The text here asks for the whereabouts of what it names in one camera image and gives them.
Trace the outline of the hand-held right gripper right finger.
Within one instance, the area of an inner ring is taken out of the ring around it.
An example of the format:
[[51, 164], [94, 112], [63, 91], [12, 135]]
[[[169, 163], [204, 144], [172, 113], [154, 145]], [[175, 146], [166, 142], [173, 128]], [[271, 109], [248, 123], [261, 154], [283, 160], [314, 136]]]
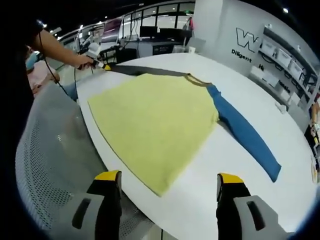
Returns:
[[278, 214], [259, 196], [251, 195], [236, 175], [217, 175], [219, 240], [280, 240]]

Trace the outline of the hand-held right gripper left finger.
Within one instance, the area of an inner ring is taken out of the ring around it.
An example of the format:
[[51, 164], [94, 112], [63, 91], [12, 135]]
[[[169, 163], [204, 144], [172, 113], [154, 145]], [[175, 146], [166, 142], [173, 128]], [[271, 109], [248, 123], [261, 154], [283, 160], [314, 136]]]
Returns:
[[61, 209], [62, 240], [118, 240], [121, 207], [120, 170], [97, 175], [85, 193]]

